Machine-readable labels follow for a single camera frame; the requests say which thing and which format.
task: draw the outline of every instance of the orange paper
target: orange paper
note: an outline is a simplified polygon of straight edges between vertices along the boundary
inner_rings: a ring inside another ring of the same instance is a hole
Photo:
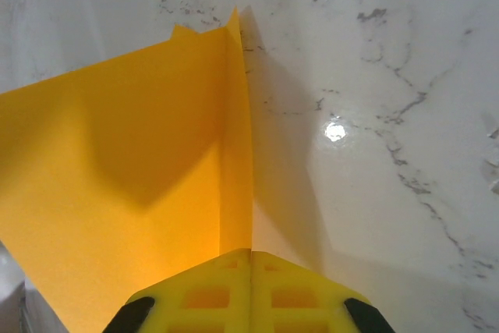
[[[71,332],[251,247],[250,110],[234,13],[0,95],[0,240]]]

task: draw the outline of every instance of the white marble surface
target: white marble surface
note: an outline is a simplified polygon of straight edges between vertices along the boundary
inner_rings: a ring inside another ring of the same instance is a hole
[[[12,0],[0,53],[22,86],[236,5],[255,248],[363,292],[398,332],[499,331],[499,0]]]

